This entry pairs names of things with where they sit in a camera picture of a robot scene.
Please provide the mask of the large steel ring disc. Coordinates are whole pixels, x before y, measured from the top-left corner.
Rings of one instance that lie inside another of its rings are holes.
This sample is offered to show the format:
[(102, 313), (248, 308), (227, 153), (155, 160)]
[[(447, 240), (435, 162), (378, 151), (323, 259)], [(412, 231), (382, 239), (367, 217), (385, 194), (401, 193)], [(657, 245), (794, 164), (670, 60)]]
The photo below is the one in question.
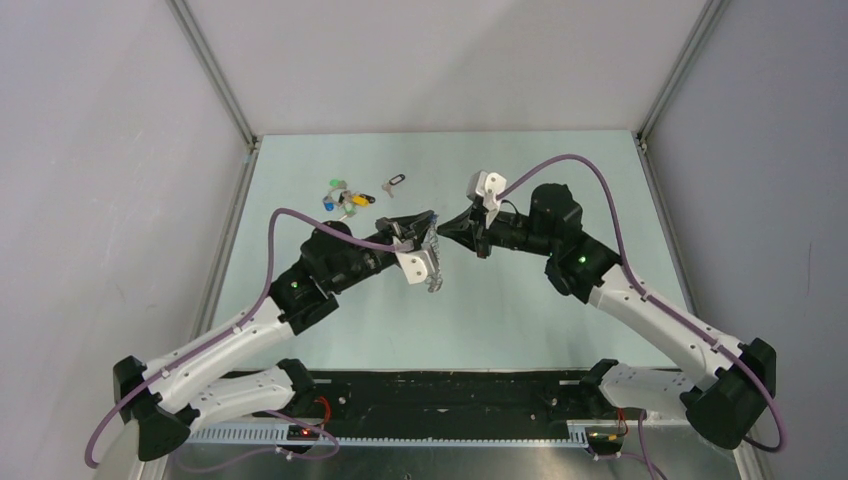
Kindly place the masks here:
[(443, 285), (443, 276), (440, 269), (440, 248), (437, 227), (438, 215), (433, 213), (430, 216), (429, 226), (424, 237), (424, 247), (429, 254), (431, 262), (430, 273), (425, 279), (425, 284), (427, 285), (429, 293), (438, 292)]

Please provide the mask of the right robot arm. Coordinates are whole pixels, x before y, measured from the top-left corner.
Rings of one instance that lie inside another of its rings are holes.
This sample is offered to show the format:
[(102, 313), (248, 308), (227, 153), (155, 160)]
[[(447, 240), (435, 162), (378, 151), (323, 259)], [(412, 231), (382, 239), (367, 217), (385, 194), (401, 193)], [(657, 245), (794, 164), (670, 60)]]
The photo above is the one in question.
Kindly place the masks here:
[(589, 415), (604, 418), (618, 407), (656, 411), (687, 420), (717, 447), (749, 442), (776, 393), (775, 349), (761, 338), (744, 342), (667, 304), (627, 273), (618, 253), (584, 231), (582, 213), (566, 185), (548, 183), (533, 190), (526, 215), (493, 214), (475, 196), (437, 232), (482, 259), (495, 247), (546, 257), (545, 275), (558, 293), (616, 318), (679, 368), (672, 376), (617, 360), (598, 362), (580, 392)]

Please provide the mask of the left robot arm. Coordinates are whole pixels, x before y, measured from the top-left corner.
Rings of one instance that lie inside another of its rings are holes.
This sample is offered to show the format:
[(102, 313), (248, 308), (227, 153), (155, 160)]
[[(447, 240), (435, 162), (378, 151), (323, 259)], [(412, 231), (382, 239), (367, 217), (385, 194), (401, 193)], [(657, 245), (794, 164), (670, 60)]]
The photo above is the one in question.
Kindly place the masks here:
[(279, 208), (281, 216), (312, 226), (298, 260), (280, 275), (266, 268), (258, 298), (244, 311), (154, 360), (128, 356), (113, 367), (116, 412), (138, 427), (136, 455), (143, 462), (177, 450), (208, 424), (262, 410), (304, 416), (316, 403), (309, 372), (298, 360), (282, 360), (251, 378), (226, 375), (249, 357), (286, 342), (333, 313), (342, 292), (398, 267), (411, 284), (432, 286), (438, 266), (432, 245), (436, 215), (380, 218), (374, 234), (356, 238), (342, 221), (319, 222)]

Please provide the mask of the yellow key tag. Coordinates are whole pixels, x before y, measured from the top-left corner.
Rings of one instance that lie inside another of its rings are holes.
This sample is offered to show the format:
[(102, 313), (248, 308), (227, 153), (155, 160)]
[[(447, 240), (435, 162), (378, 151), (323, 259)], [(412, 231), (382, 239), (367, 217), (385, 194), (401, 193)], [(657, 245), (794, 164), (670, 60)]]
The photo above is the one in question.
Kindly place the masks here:
[(365, 197), (363, 197), (363, 196), (354, 196), (354, 197), (352, 198), (352, 202), (353, 202), (355, 205), (357, 205), (357, 206), (361, 206), (361, 207), (367, 207), (367, 206), (369, 206), (369, 205), (371, 204), (371, 202), (370, 202), (369, 200), (367, 200), (367, 199), (366, 199)]

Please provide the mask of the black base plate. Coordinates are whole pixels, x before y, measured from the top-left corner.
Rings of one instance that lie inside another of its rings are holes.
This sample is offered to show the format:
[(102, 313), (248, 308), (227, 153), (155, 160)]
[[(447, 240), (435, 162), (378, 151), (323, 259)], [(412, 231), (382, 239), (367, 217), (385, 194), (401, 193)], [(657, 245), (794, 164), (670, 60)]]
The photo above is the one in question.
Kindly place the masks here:
[(364, 371), (314, 370), (313, 388), (282, 408), (299, 420), (355, 436), (446, 435), (552, 439), (570, 422), (638, 419), (614, 407), (583, 370)]

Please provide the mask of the left aluminium frame post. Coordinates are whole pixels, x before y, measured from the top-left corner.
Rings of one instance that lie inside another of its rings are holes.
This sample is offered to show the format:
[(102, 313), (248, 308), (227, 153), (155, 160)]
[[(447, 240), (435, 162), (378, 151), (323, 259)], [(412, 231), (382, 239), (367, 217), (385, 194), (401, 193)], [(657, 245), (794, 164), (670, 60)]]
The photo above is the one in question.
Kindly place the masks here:
[(251, 127), (189, 2), (185, 0), (167, 0), (166, 4), (170, 8), (178, 27), (183, 32), (188, 46), (193, 51), (246, 150), (253, 152), (258, 142), (257, 134)]

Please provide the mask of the aluminium frame post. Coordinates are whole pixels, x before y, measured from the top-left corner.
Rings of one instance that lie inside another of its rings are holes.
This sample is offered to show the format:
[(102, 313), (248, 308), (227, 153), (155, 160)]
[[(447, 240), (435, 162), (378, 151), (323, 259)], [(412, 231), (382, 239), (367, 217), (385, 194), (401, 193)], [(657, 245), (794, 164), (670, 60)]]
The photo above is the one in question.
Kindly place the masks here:
[(669, 74), (635, 132), (639, 145), (648, 143), (730, 4), (728, 0), (709, 0), (703, 6)]
[(251, 127), (189, 2), (185, 0), (167, 0), (166, 4), (170, 8), (178, 27), (183, 32), (188, 46), (193, 51), (246, 150), (253, 152), (258, 142), (257, 134)]

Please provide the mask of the right aluminium frame post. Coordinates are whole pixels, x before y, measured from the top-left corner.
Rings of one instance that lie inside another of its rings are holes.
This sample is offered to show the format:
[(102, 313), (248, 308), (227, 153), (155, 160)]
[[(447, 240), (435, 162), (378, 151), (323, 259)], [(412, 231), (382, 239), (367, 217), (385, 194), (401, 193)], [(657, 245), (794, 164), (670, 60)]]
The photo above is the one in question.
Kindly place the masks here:
[(635, 132), (639, 145), (648, 143), (730, 4), (728, 0), (709, 0), (703, 6), (669, 74)]

